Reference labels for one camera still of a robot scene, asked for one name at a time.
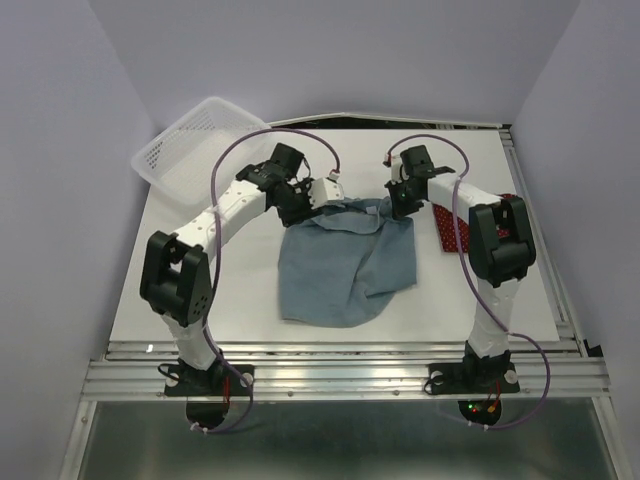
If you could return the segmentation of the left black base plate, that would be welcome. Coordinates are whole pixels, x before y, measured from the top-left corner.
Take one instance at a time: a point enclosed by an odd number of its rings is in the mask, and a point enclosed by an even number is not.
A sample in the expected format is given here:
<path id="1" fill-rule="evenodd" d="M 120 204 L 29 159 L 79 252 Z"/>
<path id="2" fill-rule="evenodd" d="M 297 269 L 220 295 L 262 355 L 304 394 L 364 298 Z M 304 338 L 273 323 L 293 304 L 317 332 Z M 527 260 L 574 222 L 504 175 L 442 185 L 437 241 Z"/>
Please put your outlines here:
<path id="1" fill-rule="evenodd" d="M 161 363 L 158 372 L 164 377 L 167 397 L 248 397 L 244 381 L 222 364 L 198 370 L 184 363 Z"/>

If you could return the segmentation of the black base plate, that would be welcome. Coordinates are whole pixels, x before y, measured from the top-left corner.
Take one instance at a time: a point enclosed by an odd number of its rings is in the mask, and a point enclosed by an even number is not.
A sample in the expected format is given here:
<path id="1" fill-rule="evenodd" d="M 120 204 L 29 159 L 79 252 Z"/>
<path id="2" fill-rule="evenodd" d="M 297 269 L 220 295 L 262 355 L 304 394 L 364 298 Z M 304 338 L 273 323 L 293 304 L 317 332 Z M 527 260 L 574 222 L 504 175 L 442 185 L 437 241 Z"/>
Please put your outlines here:
<path id="1" fill-rule="evenodd" d="M 490 369 L 464 367 L 461 363 L 433 363 L 428 365 L 429 377 L 423 384 L 428 395 L 515 394 L 521 391 L 515 365 Z"/>
<path id="2" fill-rule="evenodd" d="M 244 381 L 222 364 L 198 370 L 184 363 L 161 363 L 158 372 L 164 377 L 167 397 L 248 397 Z"/>

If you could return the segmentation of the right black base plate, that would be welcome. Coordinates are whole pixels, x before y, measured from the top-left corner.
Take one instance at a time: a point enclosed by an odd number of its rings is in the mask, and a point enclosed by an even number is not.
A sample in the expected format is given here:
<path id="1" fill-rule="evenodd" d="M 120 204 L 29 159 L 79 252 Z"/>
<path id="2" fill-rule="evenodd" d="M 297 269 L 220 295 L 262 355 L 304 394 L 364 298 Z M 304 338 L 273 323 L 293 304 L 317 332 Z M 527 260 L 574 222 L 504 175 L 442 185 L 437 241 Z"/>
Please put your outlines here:
<path id="1" fill-rule="evenodd" d="M 461 363 L 433 363 L 428 365 L 429 377 L 423 384 L 428 395 L 515 394 L 521 391 L 515 365 L 490 369 L 464 367 Z"/>

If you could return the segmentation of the light blue denim skirt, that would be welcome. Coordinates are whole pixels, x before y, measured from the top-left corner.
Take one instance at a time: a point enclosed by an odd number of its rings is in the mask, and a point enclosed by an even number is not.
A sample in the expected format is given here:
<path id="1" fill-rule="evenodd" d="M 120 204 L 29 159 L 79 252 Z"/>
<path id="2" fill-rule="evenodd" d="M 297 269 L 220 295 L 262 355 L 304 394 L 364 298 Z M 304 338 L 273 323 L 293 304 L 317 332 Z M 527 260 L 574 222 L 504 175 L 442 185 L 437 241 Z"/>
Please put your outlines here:
<path id="1" fill-rule="evenodd" d="M 278 259 L 285 320 L 357 327 L 416 284 L 414 222 L 394 218 L 389 198 L 346 199 L 285 231 Z"/>

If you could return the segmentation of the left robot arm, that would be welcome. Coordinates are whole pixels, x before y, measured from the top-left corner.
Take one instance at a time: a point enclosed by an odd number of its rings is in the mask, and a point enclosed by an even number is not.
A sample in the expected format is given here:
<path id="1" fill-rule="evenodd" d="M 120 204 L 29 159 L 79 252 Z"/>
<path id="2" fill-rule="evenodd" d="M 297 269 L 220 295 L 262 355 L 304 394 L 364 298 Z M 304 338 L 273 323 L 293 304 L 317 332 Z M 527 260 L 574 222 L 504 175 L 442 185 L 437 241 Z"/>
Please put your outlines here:
<path id="1" fill-rule="evenodd" d="M 282 143 L 269 159 L 245 166 L 213 204 L 191 222 L 149 238 L 140 296 L 169 328 L 179 352 L 176 364 L 158 370 L 169 386 L 191 384 L 215 392 L 231 374 L 207 326 L 218 287 L 222 247 L 271 208 L 289 226 L 311 216 L 312 178 L 298 179 L 305 155 Z"/>

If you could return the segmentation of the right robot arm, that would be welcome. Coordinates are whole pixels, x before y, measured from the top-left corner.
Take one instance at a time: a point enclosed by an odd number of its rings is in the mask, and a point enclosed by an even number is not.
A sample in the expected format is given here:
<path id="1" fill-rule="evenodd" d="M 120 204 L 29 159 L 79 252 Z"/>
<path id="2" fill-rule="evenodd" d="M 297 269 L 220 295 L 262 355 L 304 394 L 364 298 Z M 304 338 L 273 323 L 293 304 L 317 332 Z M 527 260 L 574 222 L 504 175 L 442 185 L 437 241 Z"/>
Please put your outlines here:
<path id="1" fill-rule="evenodd" d="M 476 299 L 471 333 L 457 363 L 432 364 L 425 389 L 431 395 L 484 393 L 495 386 L 518 391 L 509 337 L 515 295 L 536 261 L 528 210 L 518 196 L 500 197 L 434 165 L 425 146 L 387 154 L 385 187 L 400 219 L 426 203 L 452 215 L 462 269 Z"/>

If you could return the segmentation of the white plastic basket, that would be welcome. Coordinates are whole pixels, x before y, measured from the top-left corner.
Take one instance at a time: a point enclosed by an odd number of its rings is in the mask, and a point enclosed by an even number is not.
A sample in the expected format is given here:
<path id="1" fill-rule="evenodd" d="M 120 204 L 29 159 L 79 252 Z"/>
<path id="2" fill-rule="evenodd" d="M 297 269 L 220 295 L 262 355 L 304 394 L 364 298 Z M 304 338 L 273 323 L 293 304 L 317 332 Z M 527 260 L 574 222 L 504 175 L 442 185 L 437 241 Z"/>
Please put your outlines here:
<path id="1" fill-rule="evenodd" d="M 204 205 L 220 155 L 244 135 L 268 127 L 241 107 L 209 97 L 136 153 L 131 167 L 174 202 L 185 207 Z"/>

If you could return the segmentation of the aluminium frame rail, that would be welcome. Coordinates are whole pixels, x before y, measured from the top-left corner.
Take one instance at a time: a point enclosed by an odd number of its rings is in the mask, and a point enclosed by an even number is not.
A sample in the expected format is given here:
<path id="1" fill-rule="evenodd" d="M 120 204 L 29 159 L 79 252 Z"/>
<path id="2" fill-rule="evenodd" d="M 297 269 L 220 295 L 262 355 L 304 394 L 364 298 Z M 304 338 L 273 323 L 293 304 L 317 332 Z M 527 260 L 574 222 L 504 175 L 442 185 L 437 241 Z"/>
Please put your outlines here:
<path id="1" fill-rule="evenodd" d="M 608 371 L 583 344 L 542 232 L 515 298 L 519 377 L 494 430 L 468 425 L 455 395 L 424 391 L 435 364 L 464 354 L 475 300 L 458 259 L 441 251 L 433 215 L 415 217 L 418 284 L 352 329 L 283 321 L 274 212 L 223 251 L 211 330 L 228 361 L 254 367 L 223 433 L 193 431 L 190 397 L 169 397 L 168 329 L 139 294 L 146 243 L 191 221 L 151 188 L 105 354 L 87 371 L 65 479 L 627 479 Z"/>

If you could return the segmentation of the red polka dot skirt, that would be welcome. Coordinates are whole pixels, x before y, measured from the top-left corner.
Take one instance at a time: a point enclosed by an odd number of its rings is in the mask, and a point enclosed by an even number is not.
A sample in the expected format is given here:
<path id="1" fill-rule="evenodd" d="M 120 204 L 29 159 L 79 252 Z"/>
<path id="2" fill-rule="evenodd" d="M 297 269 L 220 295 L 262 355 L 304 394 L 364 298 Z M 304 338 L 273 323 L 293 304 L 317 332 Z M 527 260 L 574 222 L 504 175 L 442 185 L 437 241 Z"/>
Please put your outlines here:
<path id="1" fill-rule="evenodd" d="M 502 201 L 513 195 L 497 195 L 460 190 L 457 214 L 453 212 L 453 193 L 434 194 L 432 210 L 440 244 L 445 253 L 463 253 L 497 248 L 512 236 L 504 223 Z"/>

